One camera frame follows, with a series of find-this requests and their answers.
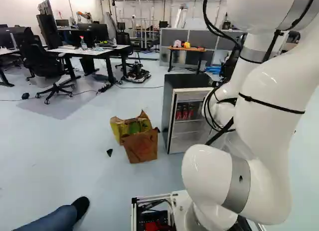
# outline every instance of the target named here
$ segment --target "jeans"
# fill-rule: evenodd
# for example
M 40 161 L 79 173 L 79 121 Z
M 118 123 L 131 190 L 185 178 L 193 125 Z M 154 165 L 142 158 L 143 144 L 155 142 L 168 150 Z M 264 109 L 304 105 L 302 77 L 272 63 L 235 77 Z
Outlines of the jeans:
M 76 223 L 76 215 L 77 212 L 73 205 L 64 205 L 47 216 L 14 231 L 72 231 Z

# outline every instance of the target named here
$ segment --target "cubicle partition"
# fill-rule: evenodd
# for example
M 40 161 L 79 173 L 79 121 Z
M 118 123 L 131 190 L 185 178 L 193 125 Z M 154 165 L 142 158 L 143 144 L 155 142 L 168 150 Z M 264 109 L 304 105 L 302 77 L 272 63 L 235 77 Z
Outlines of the cubicle partition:
M 237 30 L 223 30 L 233 38 L 240 37 L 244 32 Z M 208 30 L 162 28 L 160 33 L 160 60 L 161 66 L 169 65 L 169 47 L 175 40 L 188 41 L 191 47 L 204 47 L 207 51 L 203 54 L 202 60 L 206 66 L 220 64 L 221 60 L 234 47 L 234 43 L 212 34 Z M 174 67 L 196 68 L 199 54 L 191 51 L 176 51 L 172 55 Z

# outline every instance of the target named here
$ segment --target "brown paper bag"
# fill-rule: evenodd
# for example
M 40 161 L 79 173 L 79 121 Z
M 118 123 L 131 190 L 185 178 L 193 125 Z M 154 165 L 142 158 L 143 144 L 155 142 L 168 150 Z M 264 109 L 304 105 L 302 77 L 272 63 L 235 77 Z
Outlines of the brown paper bag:
M 122 137 L 152 129 L 151 121 L 143 110 L 138 117 L 132 119 L 123 120 L 114 116 L 110 119 L 110 125 L 115 139 L 120 145 L 123 145 Z
M 122 137 L 130 163 L 141 163 L 158 158 L 158 128 Z

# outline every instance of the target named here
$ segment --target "wall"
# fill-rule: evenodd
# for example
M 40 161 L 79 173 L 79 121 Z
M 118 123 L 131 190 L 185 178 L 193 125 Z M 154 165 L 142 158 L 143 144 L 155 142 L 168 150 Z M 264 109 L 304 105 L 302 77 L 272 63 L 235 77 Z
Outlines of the wall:
M 152 7 L 154 5 L 154 11 L 155 11 L 154 19 L 157 20 L 156 21 L 157 26 L 160 20 L 161 21 L 165 20 L 169 22 L 170 13 L 171 13 L 171 24 L 174 24 L 178 9 L 182 3 L 185 3 L 188 7 L 187 18 L 194 17 L 194 18 L 203 19 L 203 12 L 202 12 L 203 0 L 197 0 L 196 2 L 194 2 L 193 0 L 174 0 L 173 2 L 168 0 L 165 3 L 165 15 L 164 15 L 163 1 L 156 1 L 154 3 L 152 1 L 151 2 L 143 1 L 141 2 L 142 17 L 147 17 L 149 19 L 150 12 L 152 13 Z M 207 4 L 207 16 L 212 23 L 215 23 L 219 6 L 220 6 L 220 10 L 219 10 L 219 16 L 217 20 L 217 26 L 219 26 L 224 20 L 226 10 L 227 10 L 226 0 L 222 0 L 221 4 L 219 4 L 219 0 L 209 0 Z M 140 4 L 138 1 L 136 2 L 117 1 L 116 8 L 117 8 L 118 21 L 121 21 L 120 18 L 122 17 L 131 18 L 133 14 L 135 14 L 136 17 L 141 17 Z M 103 1 L 103 10 L 104 12 L 109 11 L 108 0 Z M 115 20 L 113 6 L 111 6 L 111 10 Z M 126 28 L 131 27 L 130 22 L 128 22 L 127 19 L 125 20 L 125 22 L 126 22 Z
M 8 24 L 14 26 L 31 26 L 35 34 L 40 35 L 40 29 L 36 19 L 39 14 L 37 6 L 44 0 L 0 0 L 0 7 L 2 15 L 0 16 L 1 24 Z M 91 12 L 94 20 L 102 21 L 102 12 L 100 7 L 100 0 L 70 0 L 73 15 L 76 19 L 76 12 Z M 69 19 L 72 15 L 68 0 L 50 0 L 54 17 L 59 19 L 59 11 L 62 18 Z

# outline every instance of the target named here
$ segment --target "red component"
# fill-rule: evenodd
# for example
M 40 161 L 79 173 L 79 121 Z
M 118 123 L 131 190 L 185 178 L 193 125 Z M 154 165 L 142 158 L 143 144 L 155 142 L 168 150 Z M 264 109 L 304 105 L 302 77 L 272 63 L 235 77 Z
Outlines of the red component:
M 192 119 L 194 116 L 194 109 L 190 109 L 188 112 L 188 119 Z
M 159 222 L 150 222 L 145 224 L 145 231 L 170 231 L 171 227 L 168 225 L 161 225 Z
M 181 119 L 182 119 L 181 109 L 177 109 L 175 119 L 176 119 L 176 120 L 181 120 Z
M 158 231 L 158 230 L 159 229 L 155 222 L 145 224 L 145 231 Z
M 183 109 L 183 120 L 187 120 L 187 116 L 188 116 L 188 110 L 187 108 Z

